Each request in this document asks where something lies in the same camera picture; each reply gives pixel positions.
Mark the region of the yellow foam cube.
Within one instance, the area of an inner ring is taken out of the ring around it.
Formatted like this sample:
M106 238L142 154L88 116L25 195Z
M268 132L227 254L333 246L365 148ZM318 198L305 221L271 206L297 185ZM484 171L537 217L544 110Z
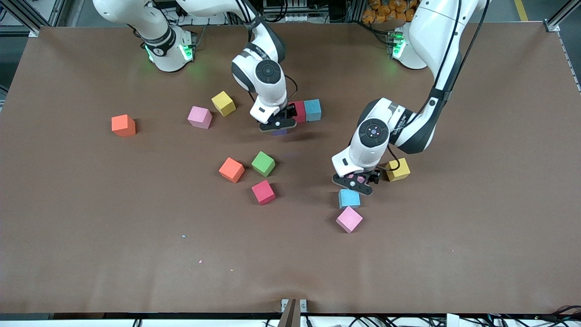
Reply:
M225 91L212 97L212 103L223 117L227 117L236 110L234 100Z
M407 178L411 171L409 169L408 163L405 158L400 158L397 160L390 161L386 164L385 168L387 180L390 182L402 180Z

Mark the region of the grey metal bracket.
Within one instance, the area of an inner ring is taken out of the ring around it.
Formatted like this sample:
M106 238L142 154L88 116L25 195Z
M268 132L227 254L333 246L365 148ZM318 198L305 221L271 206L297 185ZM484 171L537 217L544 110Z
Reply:
M289 304L290 301L291 300L288 299L288 298L283 298L280 301L280 304L281 304L281 310L280 310L280 312L283 312L285 310L285 308L287 307L287 305ZM295 299L295 302L296 302L296 306L300 308L300 312L301 313L307 313L308 312L308 310L307 310L307 300L305 300L305 299Z

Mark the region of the aluminium table edge rail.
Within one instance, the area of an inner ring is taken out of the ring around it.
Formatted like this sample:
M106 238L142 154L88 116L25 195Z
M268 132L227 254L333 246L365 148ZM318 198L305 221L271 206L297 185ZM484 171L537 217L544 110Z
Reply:
M568 66L569 66L569 69L571 71L571 74L572 74L572 77L573 77L573 81L575 82L575 85L577 87L577 90L579 91L579 94L581 94L581 83L579 83L579 80L578 80L577 75L575 73L575 69L574 69L574 67L572 65L572 62L571 62L570 58L569 58L568 51L565 48L565 44L564 44L564 41L563 41L563 39L561 37L560 31L557 32L557 35L559 37L559 40L560 40L560 43L561 43L561 47L562 47L562 50L564 52L566 61L568 62Z

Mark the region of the brown table mat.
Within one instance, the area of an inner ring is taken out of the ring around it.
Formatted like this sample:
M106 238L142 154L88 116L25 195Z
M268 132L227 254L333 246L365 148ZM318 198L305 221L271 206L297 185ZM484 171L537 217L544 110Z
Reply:
M558 35L486 23L411 174L337 223L331 157L370 101L417 110L432 75L357 25L282 24L297 99L322 120L259 132L211 26L195 62L160 72L125 28L29 39L0 113L0 312L551 313L581 305L581 94ZM236 110L223 117L212 97ZM193 106L210 128L187 121ZM111 118L128 114L136 135ZM251 163L263 151L265 178ZM228 157L245 172L219 174ZM268 180L276 199L251 187Z

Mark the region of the green foam cube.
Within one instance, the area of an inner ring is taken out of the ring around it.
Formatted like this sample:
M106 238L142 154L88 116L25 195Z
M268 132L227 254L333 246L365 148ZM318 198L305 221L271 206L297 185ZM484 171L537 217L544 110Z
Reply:
M276 167L276 162L274 158L270 157L263 151L260 151L255 159L253 159L251 165L256 172L267 178Z

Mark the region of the blue foam cube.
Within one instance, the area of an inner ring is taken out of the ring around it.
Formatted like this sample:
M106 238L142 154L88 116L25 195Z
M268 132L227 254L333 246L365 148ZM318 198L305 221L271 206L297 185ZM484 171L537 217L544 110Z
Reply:
M304 101L305 120L307 122L320 121L322 118L322 109L319 99Z
M338 193L338 203L340 209L358 208L361 206L360 194L353 190L341 189Z

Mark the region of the orange plastic items pile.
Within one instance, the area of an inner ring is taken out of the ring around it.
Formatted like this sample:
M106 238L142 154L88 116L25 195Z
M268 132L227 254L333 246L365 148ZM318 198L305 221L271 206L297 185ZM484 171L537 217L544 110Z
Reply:
M413 20L420 0L367 0L361 21L365 24L380 24L391 20L409 22Z

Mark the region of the orange foam cube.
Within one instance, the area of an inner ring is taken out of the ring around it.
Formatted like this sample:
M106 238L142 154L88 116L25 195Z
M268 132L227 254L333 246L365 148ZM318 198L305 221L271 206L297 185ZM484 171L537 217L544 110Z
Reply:
M228 157L218 171L226 180L232 183L238 183L245 172L245 167L240 162Z
M111 130L120 137L136 135L136 122L128 114L122 114L111 118Z

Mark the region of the aluminium frame profile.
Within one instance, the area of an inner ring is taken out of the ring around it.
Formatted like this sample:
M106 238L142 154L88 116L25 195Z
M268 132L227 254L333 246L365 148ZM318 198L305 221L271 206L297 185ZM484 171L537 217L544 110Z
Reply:
M74 0L0 0L0 37L37 37L56 27Z
M560 31L560 24L579 6L581 6L581 0L567 0L549 19L544 19L546 32Z

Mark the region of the white equipment box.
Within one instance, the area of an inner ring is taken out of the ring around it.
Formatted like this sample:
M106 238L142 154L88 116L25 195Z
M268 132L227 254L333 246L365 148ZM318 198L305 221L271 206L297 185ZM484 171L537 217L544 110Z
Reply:
M329 0L259 0L263 16L272 23L325 23Z

